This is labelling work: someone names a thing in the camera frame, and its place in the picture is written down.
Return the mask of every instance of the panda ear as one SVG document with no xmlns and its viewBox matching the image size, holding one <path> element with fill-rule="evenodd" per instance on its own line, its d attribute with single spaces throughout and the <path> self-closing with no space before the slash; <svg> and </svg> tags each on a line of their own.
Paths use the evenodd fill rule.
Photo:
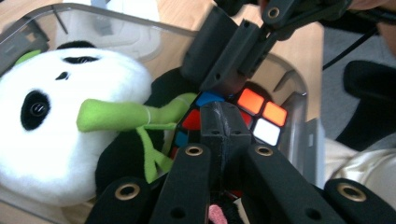
<svg viewBox="0 0 396 224">
<path fill-rule="evenodd" d="M 95 45 L 86 40 L 77 40 L 72 42 L 67 42 L 59 46 L 57 49 L 85 49 L 85 48 L 96 48 Z"/>
</svg>

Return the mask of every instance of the panda head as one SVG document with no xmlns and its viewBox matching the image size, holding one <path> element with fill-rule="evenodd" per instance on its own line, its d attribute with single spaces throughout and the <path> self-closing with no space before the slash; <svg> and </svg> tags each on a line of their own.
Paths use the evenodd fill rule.
<svg viewBox="0 0 396 224">
<path fill-rule="evenodd" d="M 115 132 L 81 133 L 86 99 L 144 103 L 151 76 L 137 61 L 66 45 L 20 63 L 0 80 L 0 185 L 53 205 L 94 196 L 94 171 Z"/>
</svg>

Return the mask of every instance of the black cable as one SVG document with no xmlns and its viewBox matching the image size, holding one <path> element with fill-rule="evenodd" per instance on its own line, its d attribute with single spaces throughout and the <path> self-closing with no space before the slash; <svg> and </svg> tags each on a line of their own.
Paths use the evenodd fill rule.
<svg viewBox="0 0 396 224">
<path fill-rule="evenodd" d="M 364 43 L 367 39 L 369 39 L 371 36 L 376 35 L 378 33 L 378 30 L 376 27 L 371 29 L 369 32 L 364 34 L 361 38 L 359 38 L 355 43 L 353 43 L 351 46 L 349 46 L 347 49 L 345 49 L 343 52 L 341 52 L 339 55 L 337 55 L 335 58 L 333 58 L 331 61 L 328 63 L 324 64 L 322 67 L 322 70 L 324 71 L 328 67 L 332 66 L 333 64 L 337 63 L 341 59 L 343 59 L 345 56 L 348 55 L 352 50 L 356 49 L 358 46 L 360 46 L 362 43 Z"/>
</svg>

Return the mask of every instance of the metal grommet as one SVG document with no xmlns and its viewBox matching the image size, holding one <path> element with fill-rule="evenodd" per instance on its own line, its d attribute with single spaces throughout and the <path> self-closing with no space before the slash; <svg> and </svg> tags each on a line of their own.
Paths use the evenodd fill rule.
<svg viewBox="0 0 396 224">
<path fill-rule="evenodd" d="M 121 201 L 131 200 L 136 197 L 140 192 L 140 187 L 136 184 L 123 184 L 119 186 L 116 190 L 116 198 Z"/>
<path fill-rule="evenodd" d="M 338 184 L 337 190 L 344 197 L 357 203 L 364 202 L 367 199 L 367 196 L 363 191 L 346 183 Z"/>
<path fill-rule="evenodd" d="M 270 9 L 268 9 L 267 16 L 270 19 L 274 19 L 279 16 L 279 13 L 280 11 L 278 7 L 271 7 Z"/>
<path fill-rule="evenodd" d="M 268 147 L 256 147 L 256 152 L 262 156 L 272 156 L 274 151 Z"/>
<path fill-rule="evenodd" d="M 199 156 L 202 153 L 204 153 L 204 150 L 200 147 L 191 146 L 186 148 L 186 154 L 189 156 Z"/>
</svg>

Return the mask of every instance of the transparent container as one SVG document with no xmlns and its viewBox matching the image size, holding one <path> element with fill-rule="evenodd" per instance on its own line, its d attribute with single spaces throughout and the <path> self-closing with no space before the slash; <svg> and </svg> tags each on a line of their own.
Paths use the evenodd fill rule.
<svg viewBox="0 0 396 224">
<path fill-rule="evenodd" d="M 111 49 L 137 59 L 154 77 L 180 67 L 186 50 L 196 35 L 155 21 L 148 21 L 117 12 L 76 4 L 42 7 L 16 21 L 0 35 L 0 75 L 3 75 L 24 53 L 35 49 L 55 50 L 65 42 L 87 40 L 99 49 Z M 286 131 L 280 136 L 279 150 L 302 173 L 316 170 L 318 164 L 306 155 L 315 155 L 307 145 L 307 93 L 300 75 L 292 66 L 269 55 L 257 70 L 253 81 L 267 89 L 277 105 L 288 110 Z M 310 182 L 317 182 L 310 177 Z M 64 218 L 51 208 L 37 209 L 43 204 L 0 193 L 0 200 L 21 209 L 43 222 L 83 223 L 94 200 L 62 208 Z"/>
</svg>

